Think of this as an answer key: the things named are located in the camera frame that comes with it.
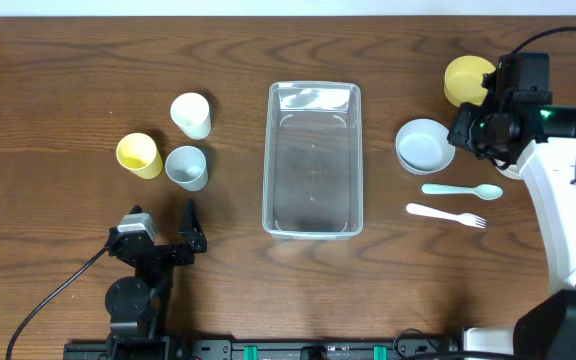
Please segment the green light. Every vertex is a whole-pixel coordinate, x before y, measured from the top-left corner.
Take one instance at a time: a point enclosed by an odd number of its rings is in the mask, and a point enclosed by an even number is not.
[[[550,110],[539,110],[539,113],[541,114],[541,117],[544,118],[544,120],[547,120],[550,115],[552,115],[552,111]]]

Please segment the yellow cup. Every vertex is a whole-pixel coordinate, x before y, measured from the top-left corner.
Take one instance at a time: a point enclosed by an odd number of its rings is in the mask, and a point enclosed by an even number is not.
[[[124,136],[117,144],[117,161],[143,179],[152,179],[163,169],[155,141],[146,134]]]
[[[453,105],[469,102],[481,105],[488,92],[481,87],[484,74],[495,71],[486,59],[478,56],[462,56],[453,60],[444,74],[444,94]]]

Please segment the white fork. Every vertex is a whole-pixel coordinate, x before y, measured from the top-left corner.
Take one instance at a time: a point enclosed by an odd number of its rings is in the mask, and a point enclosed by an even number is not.
[[[478,228],[486,228],[486,219],[474,214],[464,213],[455,215],[445,211],[436,210],[428,206],[410,203],[406,205],[406,211],[414,215],[429,216],[446,220],[458,221],[464,225]]]

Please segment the wooden table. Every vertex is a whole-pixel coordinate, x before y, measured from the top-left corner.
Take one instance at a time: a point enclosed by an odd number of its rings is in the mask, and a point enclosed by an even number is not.
[[[546,261],[522,182],[458,150],[415,176],[394,135],[419,117],[449,124],[443,72],[461,55],[495,62],[576,18],[0,19],[0,359],[19,322],[97,250],[132,205],[178,239],[192,196],[209,241],[178,269],[171,330],[237,339],[391,338],[510,326],[547,295]],[[576,105],[576,34],[540,40],[556,103]],[[363,95],[363,232],[350,241],[276,241],[261,226],[267,94],[281,80],[357,84]],[[188,139],[169,117],[179,94],[205,94],[213,130]],[[121,168],[124,135],[151,134],[162,155],[208,153],[210,182],[190,194],[165,174]],[[504,197],[423,196],[424,182],[495,183]],[[408,202],[488,219],[480,231],[411,217]],[[70,339],[104,339],[104,295],[131,268],[104,256],[32,320],[16,359],[61,358]]]

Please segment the transparent tray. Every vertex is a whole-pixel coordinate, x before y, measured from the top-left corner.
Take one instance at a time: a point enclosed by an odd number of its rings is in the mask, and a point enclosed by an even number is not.
[[[278,239],[347,240],[361,232],[356,85],[296,81],[270,87],[262,222]]]

